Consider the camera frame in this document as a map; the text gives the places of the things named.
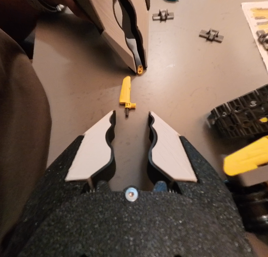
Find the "yellow grey sticker sheet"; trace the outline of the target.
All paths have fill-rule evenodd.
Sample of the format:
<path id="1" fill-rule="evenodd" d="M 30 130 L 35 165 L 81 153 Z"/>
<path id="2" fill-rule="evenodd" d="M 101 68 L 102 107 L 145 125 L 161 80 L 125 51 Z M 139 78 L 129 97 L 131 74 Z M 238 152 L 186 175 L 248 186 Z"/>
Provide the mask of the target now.
<path id="1" fill-rule="evenodd" d="M 247 19 L 253 38 L 256 42 L 266 70 L 268 70 L 268 51 L 258 42 L 256 32 L 264 30 L 268 32 L 268 1 L 241 3 L 243 13 Z"/>

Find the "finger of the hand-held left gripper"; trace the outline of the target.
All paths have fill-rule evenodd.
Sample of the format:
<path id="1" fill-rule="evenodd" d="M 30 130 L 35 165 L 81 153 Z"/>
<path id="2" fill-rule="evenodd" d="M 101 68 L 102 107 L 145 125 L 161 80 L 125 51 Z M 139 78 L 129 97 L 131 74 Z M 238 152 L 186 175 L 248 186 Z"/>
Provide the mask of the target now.
<path id="1" fill-rule="evenodd" d="M 122 28 L 125 37 L 135 39 L 143 68 L 148 67 L 149 10 L 145 0 L 122 0 Z"/>
<path id="2" fill-rule="evenodd" d="M 127 44 L 124 31 L 116 19 L 113 0 L 74 1 L 91 19 L 109 47 L 117 53 L 134 73 L 137 73 L 135 56 Z"/>

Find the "black toy track link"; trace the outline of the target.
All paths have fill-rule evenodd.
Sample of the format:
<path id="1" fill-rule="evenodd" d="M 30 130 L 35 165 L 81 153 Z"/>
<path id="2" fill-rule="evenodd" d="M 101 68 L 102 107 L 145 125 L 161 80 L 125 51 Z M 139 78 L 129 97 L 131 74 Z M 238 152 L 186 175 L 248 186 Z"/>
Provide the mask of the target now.
<path id="1" fill-rule="evenodd" d="M 263 46 L 263 48 L 267 51 L 268 50 L 268 33 L 264 30 L 258 30 L 256 32 L 258 36 L 258 42 Z"/>

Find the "person's left hand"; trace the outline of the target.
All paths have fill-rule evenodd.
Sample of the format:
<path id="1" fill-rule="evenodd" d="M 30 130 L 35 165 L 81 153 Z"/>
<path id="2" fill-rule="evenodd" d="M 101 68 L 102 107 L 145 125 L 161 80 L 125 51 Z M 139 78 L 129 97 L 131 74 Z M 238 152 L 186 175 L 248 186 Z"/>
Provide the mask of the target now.
<path id="1" fill-rule="evenodd" d="M 73 12 L 73 14 L 75 14 L 77 17 L 82 18 L 90 23 L 93 23 L 90 17 L 86 15 L 85 12 L 77 6 L 74 0 L 53 0 L 53 1 L 67 6 Z"/>

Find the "grey toy track link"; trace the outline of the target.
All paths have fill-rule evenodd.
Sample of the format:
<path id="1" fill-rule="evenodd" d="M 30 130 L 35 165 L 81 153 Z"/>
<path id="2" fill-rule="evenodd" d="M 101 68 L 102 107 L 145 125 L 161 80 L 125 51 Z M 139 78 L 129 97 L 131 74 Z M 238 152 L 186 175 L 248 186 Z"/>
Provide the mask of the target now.
<path id="1" fill-rule="evenodd" d="M 207 41 L 215 41 L 218 43 L 222 43 L 224 39 L 224 36 L 220 35 L 219 31 L 214 29 L 209 29 L 208 31 L 201 30 L 199 33 L 199 37 L 205 38 Z"/>
<path id="2" fill-rule="evenodd" d="M 153 21 L 167 21 L 174 19 L 174 13 L 169 12 L 168 9 L 159 9 L 158 13 L 152 15 Z"/>

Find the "yellow toy blade with pin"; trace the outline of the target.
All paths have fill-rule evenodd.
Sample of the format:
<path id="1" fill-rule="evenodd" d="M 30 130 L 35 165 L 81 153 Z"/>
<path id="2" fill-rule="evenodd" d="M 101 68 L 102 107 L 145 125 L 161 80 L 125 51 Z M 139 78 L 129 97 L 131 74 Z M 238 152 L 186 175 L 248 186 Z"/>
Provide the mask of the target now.
<path id="1" fill-rule="evenodd" d="M 131 102 L 131 77 L 127 76 L 123 79 L 119 104 L 125 106 L 125 117 L 129 117 L 129 110 L 136 108 L 136 103 Z"/>

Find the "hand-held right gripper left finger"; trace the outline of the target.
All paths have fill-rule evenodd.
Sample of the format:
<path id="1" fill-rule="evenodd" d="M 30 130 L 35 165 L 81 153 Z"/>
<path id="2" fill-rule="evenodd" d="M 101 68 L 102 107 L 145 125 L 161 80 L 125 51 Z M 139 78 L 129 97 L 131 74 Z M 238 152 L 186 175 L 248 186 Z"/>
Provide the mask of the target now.
<path id="1" fill-rule="evenodd" d="M 112 110 L 83 134 L 65 182 L 86 181 L 90 188 L 95 188 L 99 181 L 109 182 L 113 178 L 115 125 L 116 111 Z"/>

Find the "black yellow toy tracked vehicle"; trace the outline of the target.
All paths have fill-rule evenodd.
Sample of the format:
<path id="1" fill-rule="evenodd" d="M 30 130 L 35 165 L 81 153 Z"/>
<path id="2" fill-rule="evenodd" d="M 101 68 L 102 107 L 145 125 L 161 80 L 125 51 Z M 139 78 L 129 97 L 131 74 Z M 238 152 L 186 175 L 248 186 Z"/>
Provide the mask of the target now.
<path id="1" fill-rule="evenodd" d="M 215 107 L 207 119 L 221 138 L 247 141 L 224 158 L 225 184 L 246 231 L 267 235 L 268 85 Z"/>

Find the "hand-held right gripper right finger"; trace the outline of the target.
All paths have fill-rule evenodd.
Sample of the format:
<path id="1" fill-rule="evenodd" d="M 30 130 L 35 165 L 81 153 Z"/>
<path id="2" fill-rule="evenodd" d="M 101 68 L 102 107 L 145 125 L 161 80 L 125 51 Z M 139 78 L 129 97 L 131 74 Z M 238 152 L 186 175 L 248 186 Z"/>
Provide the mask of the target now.
<path id="1" fill-rule="evenodd" d="M 156 184 L 164 181 L 172 186 L 175 182 L 198 182 L 181 135 L 155 112 L 149 111 L 149 140 L 147 174 Z"/>

